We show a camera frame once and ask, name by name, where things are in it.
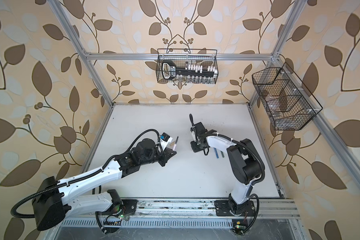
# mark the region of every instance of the marker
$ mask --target marker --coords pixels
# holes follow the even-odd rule
[[[179,136],[177,136],[177,138],[176,138],[176,141],[175,141],[175,144],[173,145],[173,151],[175,150],[175,148],[176,148],[176,144],[177,144],[177,141],[179,140]]]
[[[219,155],[217,154],[217,150],[216,148],[213,148],[215,150],[215,153],[216,153],[216,157],[219,158]]]

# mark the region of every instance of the blue pen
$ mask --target blue pen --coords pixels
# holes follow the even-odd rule
[[[216,157],[219,158],[219,155],[217,154],[217,150],[216,148],[213,148],[215,150],[215,153],[216,153]]]

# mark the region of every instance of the wallpaper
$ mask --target wallpaper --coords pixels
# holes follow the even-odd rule
[[[50,176],[77,175],[108,107],[48,4],[0,0],[0,239],[42,238],[10,209]],[[19,209],[33,211],[27,202]]]
[[[360,161],[360,0],[307,5],[282,51]]]
[[[87,52],[271,53],[292,0],[61,0]]]
[[[277,174],[312,240],[360,239],[360,190],[313,122],[274,131],[261,103],[253,107]]]
[[[157,82],[156,62],[98,60],[97,72],[117,104],[246,103],[254,91],[251,75],[261,61],[219,61],[216,84]]]

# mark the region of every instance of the black wire mesh basket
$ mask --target black wire mesh basket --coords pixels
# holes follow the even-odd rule
[[[270,67],[252,74],[252,82],[275,130],[301,130],[321,110],[322,106],[300,79],[297,87],[289,75],[291,68]],[[318,106],[312,106],[302,92],[313,97]]]
[[[219,75],[216,54],[217,50],[212,49],[159,48],[157,82],[216,84]]]

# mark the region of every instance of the white tabletop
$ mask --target white tabletop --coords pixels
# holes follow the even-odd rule
[[[265,165],[265,179],[252,192],[264,198],[279,197],[248,108],[240,104],[115,105],[89,169],[123,153],[135,137],[150,128],[173,140],[179,136],[179,140],[177,154],[164,167],[157,162],[143,165],[138,172],[102,185],[103,191],[116,189],[121,197],[228,197],[237,181],[229,158],[222,158],[219,151],[217,159],[213,148],[208,156],[192,151],[190,113],[194,123],[202,122],[207,130],[237,141],[250,139]],[[140,141],[143,138],[157,141],[154,132]]]

